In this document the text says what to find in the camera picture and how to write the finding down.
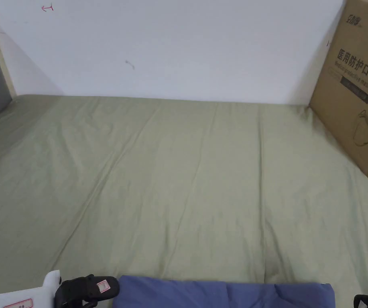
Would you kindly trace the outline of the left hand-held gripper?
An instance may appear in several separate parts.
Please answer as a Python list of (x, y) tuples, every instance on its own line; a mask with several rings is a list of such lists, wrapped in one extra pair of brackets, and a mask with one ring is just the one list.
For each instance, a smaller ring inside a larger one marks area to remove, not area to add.
[(54, 270), (41, 287), (0, 294), (0, 308), (94, 308), (119, 293), (115, 277), (90, 274), (62, 282), (60, 271)]

